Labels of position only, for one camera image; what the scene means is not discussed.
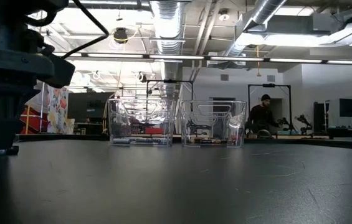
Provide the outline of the silver ribbed ceiling duct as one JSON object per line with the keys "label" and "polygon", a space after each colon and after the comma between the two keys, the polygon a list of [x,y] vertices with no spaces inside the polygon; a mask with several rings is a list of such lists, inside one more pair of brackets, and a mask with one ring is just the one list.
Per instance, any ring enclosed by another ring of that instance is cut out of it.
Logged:
{"label": "silver ribbed ceiling duct", "polygon": [[256,0],[254,8],[239,17],[235,26],[235,39],[222,55],[238,57],[250,45],[247,31],[257,26],[265,30],[268,21],[286,2],[287,0]]}
{"label": "silver ribbed ceiling duct", "polygon": [[[160,55],[180,55],[184,3],[176,1],[151,1],[154,14],[157,52]],[[182,63],[164,60],[161,62],[162,80],[181,80]]]}

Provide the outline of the black cabinet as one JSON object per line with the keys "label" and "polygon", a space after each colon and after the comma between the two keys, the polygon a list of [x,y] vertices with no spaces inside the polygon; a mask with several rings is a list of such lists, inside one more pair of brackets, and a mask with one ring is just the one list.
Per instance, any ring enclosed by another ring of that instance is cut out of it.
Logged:
{"label": "black cabinet", "polygon": [[313,130],[315,133],[325,133],[328,127],[329,103],[313,103]]}

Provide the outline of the person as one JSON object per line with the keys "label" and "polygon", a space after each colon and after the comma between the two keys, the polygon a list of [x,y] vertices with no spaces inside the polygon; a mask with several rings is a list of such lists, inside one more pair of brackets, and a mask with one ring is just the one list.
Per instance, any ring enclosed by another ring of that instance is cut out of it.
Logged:
{"label": "person", "polygon": [[261,103],[254,106],[250,112],[247,126],[252,133],[258,133],[260,130],[270,130],[270,126],[279,128],[279,124],[274,120],[273,113],[270,110],[271,97],[264,94],[261,97]]}

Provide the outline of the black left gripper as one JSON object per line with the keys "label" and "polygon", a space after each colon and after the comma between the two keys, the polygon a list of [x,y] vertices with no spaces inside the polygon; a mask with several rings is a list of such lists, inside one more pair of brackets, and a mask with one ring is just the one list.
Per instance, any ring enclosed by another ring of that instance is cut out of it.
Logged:
{"label": "black left gripper", "polygon": [[0,49],[0,149],[12,147],[22,130],[24,105],[40,91],[38,78],[52,78],[52,61],[42,54]]}

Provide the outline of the black table mat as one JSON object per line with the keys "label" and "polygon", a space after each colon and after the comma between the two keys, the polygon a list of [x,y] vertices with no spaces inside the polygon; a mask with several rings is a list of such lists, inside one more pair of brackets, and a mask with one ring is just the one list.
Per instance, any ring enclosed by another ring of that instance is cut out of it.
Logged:
{"label": "black table mat", "polygon": [[0,224],[352,224],[352,149],[22,142]]}

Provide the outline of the clear plastic bin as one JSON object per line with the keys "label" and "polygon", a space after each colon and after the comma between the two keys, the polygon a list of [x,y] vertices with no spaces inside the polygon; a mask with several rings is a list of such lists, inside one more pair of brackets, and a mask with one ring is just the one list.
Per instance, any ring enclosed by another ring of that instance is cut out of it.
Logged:
{"label": "clear plastic bin", "polygon": [[[186,100],[179,103],[181,139],[185,146],[242,147],[247,103],[231,100]],[[237,138],[238,145],[227,145]],[[223,144],[188,144],[189,139],[222,139]]]}
{"label": "clear plastic bin", "polygon": [[[147,145],[170,146],[173,142],[176,102],[171,99],[110,99],[108,105],[108,133],[110,142],[114,138],[131,139],[130,144],[114,145]],[[145,128],[163,128],[164,134],[145,134]],[[170,145],[144,144],[135,142],[136,138],[166,138]]]}

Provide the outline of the long white light bar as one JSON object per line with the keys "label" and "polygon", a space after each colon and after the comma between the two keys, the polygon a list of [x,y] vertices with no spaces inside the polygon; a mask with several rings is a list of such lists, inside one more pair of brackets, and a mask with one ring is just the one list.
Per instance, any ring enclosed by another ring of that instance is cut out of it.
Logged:
{"label": "long white light bar", "polygon": [[305,58],[266,58],[266,57],[223,57],[210,55],[151,55],[151,54],[93,54],[74,53],[69,59],[112,59],[112,60],[199,60],[214,62],[259,62],[259,63],[302,63],[324,65],[352,65],[352,60],[305,59]]}

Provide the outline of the white rectangular air duct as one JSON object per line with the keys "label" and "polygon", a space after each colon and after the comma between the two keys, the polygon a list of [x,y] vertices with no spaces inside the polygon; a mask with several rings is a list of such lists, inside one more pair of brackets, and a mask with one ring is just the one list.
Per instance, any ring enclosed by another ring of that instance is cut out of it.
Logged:
{"label": "white rectangular air duct", "polygon": [[265,24],[239,26],[243,45],[282,47],[352,46],[352,15],[273,16]]}

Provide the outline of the grey metal rack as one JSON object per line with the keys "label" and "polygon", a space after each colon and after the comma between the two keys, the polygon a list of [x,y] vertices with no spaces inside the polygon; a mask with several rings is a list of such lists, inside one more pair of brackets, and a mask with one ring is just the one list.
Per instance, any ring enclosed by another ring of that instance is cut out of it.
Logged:
{"label": "grey metal rack", "polygon": [[42,121],[43,121],[43,114],[44,114],[44,96],[45,96],[45,83],[41,82],[41,98],[40,98],[40,125],[39,125],[39,132],[42,132]]}

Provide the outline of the black monitor screen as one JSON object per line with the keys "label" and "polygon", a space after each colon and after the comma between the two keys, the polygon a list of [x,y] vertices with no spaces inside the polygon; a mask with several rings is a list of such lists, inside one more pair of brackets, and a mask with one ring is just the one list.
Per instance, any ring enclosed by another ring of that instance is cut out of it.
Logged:
{"label": "black monitor screen", "polygon": [[340,117],[352,118],[352,99],[341,98],[340,104]]}
{"label": "black monitor screen", "polygon": [[67,117],[76,122],[101,120],[110,98],[113,92],[69,93]]}

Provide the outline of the floral patterned panel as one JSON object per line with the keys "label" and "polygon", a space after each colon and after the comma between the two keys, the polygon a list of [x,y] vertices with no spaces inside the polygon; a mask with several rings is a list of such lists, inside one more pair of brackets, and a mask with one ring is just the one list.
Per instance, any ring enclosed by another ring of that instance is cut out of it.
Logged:
{"label": "floral patterned panel", "polygon": [[47,87],[47,132],[73,134],[74,119],[68,118],[69,92],[66,88]]}

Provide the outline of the red black striped structure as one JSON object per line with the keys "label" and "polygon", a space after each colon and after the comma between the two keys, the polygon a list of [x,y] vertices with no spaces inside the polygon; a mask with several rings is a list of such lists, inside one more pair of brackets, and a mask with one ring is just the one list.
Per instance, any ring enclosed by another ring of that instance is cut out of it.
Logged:
{"label": "red black striped structure", "polygon": [[[27,114],[27,106],[24,106],[24,110],[21,114],[20,120],[22,121],[22,131],[21,134],[25,134],[26,129],[26,114]],[[42,121],[42,132],[47,132],[47,113],[43,114],[43,121]],[[40,125],[40,112],[36,111],[32,107],[30,108],[30,115],[29,115],[29,134],[40,134],[39,132],[39,125]]]}

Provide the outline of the black metal rig frame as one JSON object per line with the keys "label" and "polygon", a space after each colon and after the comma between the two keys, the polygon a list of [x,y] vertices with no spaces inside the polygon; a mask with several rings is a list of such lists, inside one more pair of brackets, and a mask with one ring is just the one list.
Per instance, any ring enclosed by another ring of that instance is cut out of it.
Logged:
{"label": "black metal rig frame", "polygon": [[261,86],[262,88],[275,88],[275,87],[279,87],[281,90],[283,87],[288,88],[288,93],[285,93],[288,96],[288,108],[289,108],[289,118],[288,118],[288,129],[289,129],[289,133],[291,133],[292,131],[295,130],[294,126],[293,126],[293,121],[292,121],[292,88],[290,85],[277,85],[274,83],[263,83],[263,84],[248,84],[248,107],[250,109],[250,97],[251,97],[251,92],[250,92],[250,88],[252,86]]}

